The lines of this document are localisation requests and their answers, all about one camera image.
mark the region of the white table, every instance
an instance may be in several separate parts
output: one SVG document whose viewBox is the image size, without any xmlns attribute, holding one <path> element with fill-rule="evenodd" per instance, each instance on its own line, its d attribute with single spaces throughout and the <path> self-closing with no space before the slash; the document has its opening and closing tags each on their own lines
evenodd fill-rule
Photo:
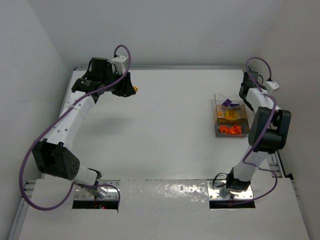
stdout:
<svg viewBox="0 0 320 240">
<path fill-rule="evenodd" d="M 69 89 L 83 74 L 73 72 Z M 287 178 L 256 208 L 209 209 L 205 179 L 228 173 L 248 146 L 247 138 L 215 137 L 214 94 L 237 94 L 242 77 L 241 70 L 132 70 L 137 94 L 102 95 L 72 148 L 82 165 L 121 180 L 119 213 L 72 209 L 73 197 L 50 212 L 29 207 L 19 239 L 308 239 Z M 269 173 L 257 172 L 254 195 L 273 183 Z M 69 186 L 46 175 L 32 200 L 51 206 Z"/>
</svg>

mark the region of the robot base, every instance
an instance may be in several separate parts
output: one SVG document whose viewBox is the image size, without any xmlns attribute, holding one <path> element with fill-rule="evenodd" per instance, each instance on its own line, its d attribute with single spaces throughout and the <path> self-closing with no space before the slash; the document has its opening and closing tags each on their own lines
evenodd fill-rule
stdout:
<svg viewBox="0 0 320 240">
<path fill-rule="evenodd" d="M 120 180 L 100 180 L 99 184 L 115 186 L 120 191 Z M 73 209 L 114 209 L 118 210 L 118 192 L 108 186 L 102 187 L 107 192 L 104 198 L 97 198 L 85 188 L 76 186 Z"/>
<path fill-rule="evenodd" d="M 220 186 L 225 184 L 226 180 L 216 180 L 214 184 L 212 180 L 207 181 L 210 209 L 252 209 L 256 207 L 254 201 L 244 204 L 227 204 L 251 200 L 254 198 L 254 195 L 251 185 L 246 191 L 230 192 L 226 186 Z"/>
</svg>

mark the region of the gray wall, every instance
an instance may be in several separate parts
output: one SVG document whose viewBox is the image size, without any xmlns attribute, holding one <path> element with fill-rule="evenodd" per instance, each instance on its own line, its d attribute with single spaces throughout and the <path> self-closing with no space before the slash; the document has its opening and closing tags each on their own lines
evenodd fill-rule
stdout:
<svg viewBox="0 0 320 240">
<path fill-rule="evenodd" d="M 320 1 L 285 0 L 260 52 L 280 83 L 274 95 L 292 113 L 289 135 L 280 152 L 292 172 L 311 239 L 320 239 Z M 267 76 L 266 67 L 255 69 Z"/>
<path fill-rule="evenodd" d="M 0 1 L 0 239 L 20 202 L 18 175 L 33 140 L 57 118 L 70 73 L 27 0 Z M 39 177 L 33 157 L 25 179 Z"/>
<path fill-rule="evenodd" d="M 134 65 L 234 65 L 258 52 L 282 0 L 29 0 L 65 62 L 112 56 Z"/>
</svg>

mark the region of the transparent container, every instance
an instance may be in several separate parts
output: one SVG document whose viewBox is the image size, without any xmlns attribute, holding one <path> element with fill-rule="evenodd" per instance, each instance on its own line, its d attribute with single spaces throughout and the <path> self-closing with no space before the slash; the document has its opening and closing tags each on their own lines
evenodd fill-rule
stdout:
<svg viewBox="0 0 320 240">
<path fill-rule="evenodd" d="M 217 137 L 243 138 L 249 132 L 244 102 L 237 95 L 214 95 L 214 128 Z"/>
</svg>

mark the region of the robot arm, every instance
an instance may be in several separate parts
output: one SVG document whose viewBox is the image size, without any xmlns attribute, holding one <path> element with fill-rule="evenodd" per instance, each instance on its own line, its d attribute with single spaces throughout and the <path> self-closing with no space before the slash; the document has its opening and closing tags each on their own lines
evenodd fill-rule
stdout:
<svg viewBox="0 0 320 240">
<path fill-rule="evenodd" d="M 103 92 L 89 95 L 73 105 L 74 102 L 87 93 L 103 88 L 115 82 L 125 71 L 125 62 L 128 58 L 117 56 L 111 62 L 105 58 L 93 57 L 89 68 L 82 78 L 73 85 L 70 98 L 62 114 L 69 108 L 70 113 L 59 121 L 32 150 L 37 168 L 44 174 L 71 180 L 76 184 L 97 185 L 100 172 L 84 167 L 79 159 L 71 152 L 76 133 L 90 109 L 97 103 Z M 120 97 L 135 95 L 137 89 L 132 86 L 130 72 L 118 84 L 107 91 Z"/>
<path fill-rule="evenodd" d="M 226 188 L 232 192 L 246 191 L 251 184 L 257 168 L 253 165 L 244 164 L 243 159 L 259 137 L 271 114 L 274 103 L 265 94 L 271 94 L 279 88 L 279 85 L 274 81 L 268 80 L 264 86 L 260 85 L 260 87 L 262 92 L 255 88 L 247 73 L 244 74 L 239 95 L 246 105 L 255 112 L 255 117 L 248 136 L 249 146 L 241 161 L 232 168 L 226 178 Z M 291 113 L 280 109 L 278 106 L 276 106 L 275 110 L 276 112 L 272 119 L 274 127 L 267 129 L 256 148 L 245 160 L 246 163 L 252 163 L 259 167 L 268 154 L 273 154 L 285 146 Z"/>
</svg>

